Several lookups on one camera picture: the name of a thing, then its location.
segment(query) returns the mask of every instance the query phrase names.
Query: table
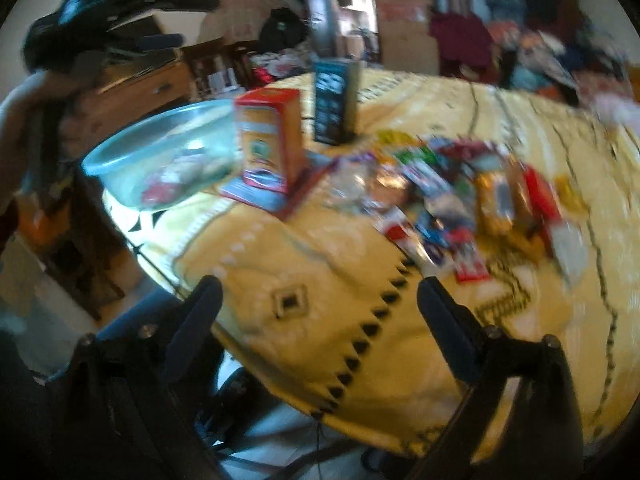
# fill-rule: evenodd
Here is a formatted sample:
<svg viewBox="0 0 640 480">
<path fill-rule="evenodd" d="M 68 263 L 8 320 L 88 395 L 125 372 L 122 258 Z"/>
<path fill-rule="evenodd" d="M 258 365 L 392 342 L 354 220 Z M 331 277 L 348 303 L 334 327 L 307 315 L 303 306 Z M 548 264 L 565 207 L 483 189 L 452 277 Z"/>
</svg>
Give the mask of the table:
<svg viewBox="0 0 640 480">
<path fill-rule="evenodd" d="M 358 141 L 331 148 L 310 137 L 312 83 L 303 75 L 274 85 L 302 90 L 308 149 L 365 149 L 382 128 L 433 132 L 510 142 L 547 177 L 575 178 L 591 205 L 575 219 L 590 246 L 576 287 L 566 287 L 551 261 L 536 268 L 490 244 L 482 249 L 493 280 L 443 283 L 483 324 L 530 340 L 557 335 L 585 443 L 615 430 L 640 392 L 640 156 L 628 133 L 612 136 L 591 115 L 531 94 L 365 70 Z M 215 189 L 154 214 L 108 194 L 104 203 L 159 283 L 186 294 L 203 275 L 219 277 L 225 306 L 212 332 L 271 393 L 366 444 L 423 455 L 462 393 L 416 308 L 420 275 L 370 218 L 325 208 L 327 185 L 286 223 Z M 496 444 L 515 388 L 509 384 L 478 456 Z"/>
</svg>

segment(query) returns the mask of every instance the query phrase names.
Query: hand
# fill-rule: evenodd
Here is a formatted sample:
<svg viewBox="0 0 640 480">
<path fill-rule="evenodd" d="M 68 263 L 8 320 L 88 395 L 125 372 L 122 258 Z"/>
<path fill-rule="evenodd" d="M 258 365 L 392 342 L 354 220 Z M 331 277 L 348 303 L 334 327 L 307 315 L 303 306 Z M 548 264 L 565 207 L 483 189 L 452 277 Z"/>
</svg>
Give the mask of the hand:
<svg viewBox="0 0 640 480">
<path fill-rule="evenodd" d="M 50 101 L 64 100 L 87 86 L 57 72 L 36 72 L 0 104 L 0 214 L 19 189 L 27 171 L 28 119 Z M 65 142 L 75 142 L 73 134 Z"/>
</svg>

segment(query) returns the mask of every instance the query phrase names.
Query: black bag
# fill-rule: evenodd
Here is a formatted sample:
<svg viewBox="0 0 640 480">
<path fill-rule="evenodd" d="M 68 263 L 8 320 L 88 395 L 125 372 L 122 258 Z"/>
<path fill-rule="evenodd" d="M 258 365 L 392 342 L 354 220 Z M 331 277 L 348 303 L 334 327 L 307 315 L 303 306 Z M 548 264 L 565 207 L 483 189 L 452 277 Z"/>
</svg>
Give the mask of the black bag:
<svg viewBox="0 0 640 480">
<path fill-rule="evenodd" d="M 273 9 L 260 31 L 258 49 L 264 53 L 293 48 L 304 41 L 306 34 L 306 25 L 295 12 L 287 7 Z"/>
</svg>

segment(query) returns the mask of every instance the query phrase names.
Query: person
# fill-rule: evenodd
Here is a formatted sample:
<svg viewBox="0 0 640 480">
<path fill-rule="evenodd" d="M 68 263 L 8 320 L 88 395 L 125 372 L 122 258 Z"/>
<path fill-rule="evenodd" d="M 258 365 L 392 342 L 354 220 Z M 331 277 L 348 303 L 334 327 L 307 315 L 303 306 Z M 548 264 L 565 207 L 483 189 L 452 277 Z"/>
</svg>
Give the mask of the person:
<svg viewBox="0 0 640 480">
<path fill-rule="evenodd" d="M 67 101 L 58 136 L 62 152 L 75 160 L 92 147 L 85 135 L 85 119 L 95 95 L 90 82 L 42 71 L 30 75 L 0 104 L 0 254 L 18 226 L 14 197 L 28 170 L 28 137 L 34 132 L 30 119 L 49 102 Z M 158 290 L 98 332 L 97 338 L 111 340 L 135 333 L 142 324 L 176 316 L 179 305 L 180 301 Z M 52 478 L 50 399 L 20 359 L 7 330 L 0 330 L 0 431 L 5 470 L 15 463 L 23 473 L 34 473 L 34 478 Z"/>
</svg>

